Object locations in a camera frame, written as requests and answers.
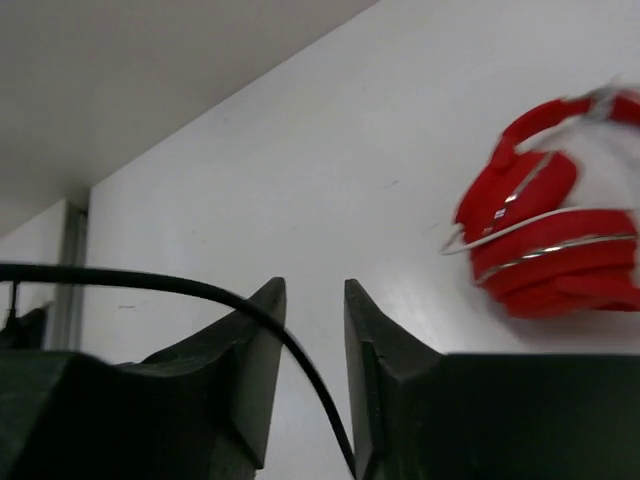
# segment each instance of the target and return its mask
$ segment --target white cable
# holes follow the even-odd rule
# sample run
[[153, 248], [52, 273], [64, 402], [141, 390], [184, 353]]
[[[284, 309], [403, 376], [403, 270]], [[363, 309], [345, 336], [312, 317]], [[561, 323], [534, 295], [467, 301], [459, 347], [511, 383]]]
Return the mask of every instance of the white cable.
[[466, 252], [468, 250], [473, 250], [480, 245], [485, 245], [489, 242], [493, 242], [494, 240], [504, 237], [505, 235], [514, 232], [516, 230], [521, 229], [522, 227], [526, 227], [527, 225], [537, 222], [538, 220], [542, 220], [543, 218], [553, 217], [554, 215], [560, 215], [561, 213], [567, 212], [581, 212], [584, 210], [616, 210], [620, 211], [619, 207], [566, 207], [560, 208], [558, 210], [553, 210], [551, 212], [546, 212], [536, 217], [531, 217], [522, 222], [516, 223], [515, 225], [511, 225], [510, 227], [505, 228], [504, 230], [500, 230], [498, 232], [492, 233], [491, 235], [487, 235], [486, 237], [482, 237], [475, 242], [467, 243], [466, 245], [458, 244], [458, 248], [450, 249], [450, 247], [454, 246], [454, 244], [459, 240], [462, 235], [463, 227], [461, 224], [455, 224], [456, 231], [451, 235], [448, 241], [446, 241], [442, 247], [440, 247], [440, 255], [456, 255], [458, 253]]

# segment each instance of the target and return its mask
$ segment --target black cable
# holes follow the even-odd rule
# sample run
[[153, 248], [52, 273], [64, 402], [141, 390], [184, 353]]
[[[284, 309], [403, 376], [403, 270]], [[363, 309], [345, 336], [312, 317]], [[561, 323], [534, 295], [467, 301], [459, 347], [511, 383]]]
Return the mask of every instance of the black cable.
[[137, 288], [179, 293], [221, 303], [254, 319], [287, 347], [311, 382], [324, 407], [333, 433], [338, 441], [351, 475], [355, 478], [355, 458], [338, 409], [317, 368], [289, 331], [255, 303], [224, 290], [186, 278], [153, 273], [111, 270], [103, 268], [63, 267], [0, 263], [0, 282], [61, 283], [67, 285], [97, 285], [104, 287]]

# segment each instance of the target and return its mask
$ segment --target black object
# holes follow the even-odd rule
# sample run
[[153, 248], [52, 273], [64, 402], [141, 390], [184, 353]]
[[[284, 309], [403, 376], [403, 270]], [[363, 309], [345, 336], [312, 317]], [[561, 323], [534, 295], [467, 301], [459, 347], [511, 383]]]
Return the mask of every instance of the black object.
[[640, 358], [442, 355], [345, 286], [358, 480], [640, 478]]
[[46, 308], [35, 308], [22, 317], [10, 314], [0, 330], [0, 350], [39, 350], [42, 348], [46, 322]]
[[[283, 279], [251, 300], [284, 324]], [[280, 351], [233, 312], [140, 364], [1, 352], [0, 478], [252, 479]]]
[[291, 335], [277, 319], [273, 318], [269, 312], [254, 302], [247, 301], [235, 293], [215, 285], [189, 280], [187, 278], [106, 268], [0, 263], [0, 282], [7, 281], [13, 282], [16, 295], [17, 289], [15, 285], [17, 285], [17, 282], [102, 285], [189, 295], [221, 303], [236, 309], [238, 312], [244, 313], [267, 330], [278, 341], [282, 342], [296, 362], [298, 362], [298, 365], [300, 365], [300, 368], [304, 371], [318, 395], [320, 403], [322, 403], [322, 407], [327, 414], [327, 419], [331, 424], [331, 429], [333, 430], [350, 472], [355, 474], [354, 457], [351, 444], [349, 443], [349, 437], [338, 414], [336, 404], [322, 380], [318, 369], [293, 335]]

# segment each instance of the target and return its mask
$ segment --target white ceiling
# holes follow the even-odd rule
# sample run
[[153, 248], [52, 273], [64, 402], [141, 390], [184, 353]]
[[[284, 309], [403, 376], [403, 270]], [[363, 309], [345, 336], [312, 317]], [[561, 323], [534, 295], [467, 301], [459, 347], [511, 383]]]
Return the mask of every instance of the white ceiling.
[[376, 1], [0, 0], [0, 235]]

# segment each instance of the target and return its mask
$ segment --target silver headphone trim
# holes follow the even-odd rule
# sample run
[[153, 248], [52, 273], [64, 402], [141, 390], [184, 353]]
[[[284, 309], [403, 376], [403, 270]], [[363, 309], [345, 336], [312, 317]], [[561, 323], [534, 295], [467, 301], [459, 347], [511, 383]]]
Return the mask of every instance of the silver headphone trim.
[[540, 258], [543, 255], [548, 255], [550, 253], [559, 252], [562, 250], [566, 250], [568, 248], [581, 247], [583, 245], [592, 245], [594, 243], [601, 242], [612, 242], [619, 240], [635, 240], [637, 238], [634, 234], [629, 233], [619, 233], [615, 235], [588, 235], [586, 237], [580, 237], [572, 240], [566, 240], [561, 243], [557, 243], [550, 247], [539, 248], [537, 250], [533, 250], [515, 260], [512, 260], [507, 263], [503, 263], [502, 265], [496, 265], [494, 267], [489, 268], [485, 272], [482, 273], [474, 282], [475, 285], [482, 285], [493, 275], [502, 272], [508, 268], [515, 267], [516, 265], [520, 265], [528, 260], [533, 260], [534, 258]]

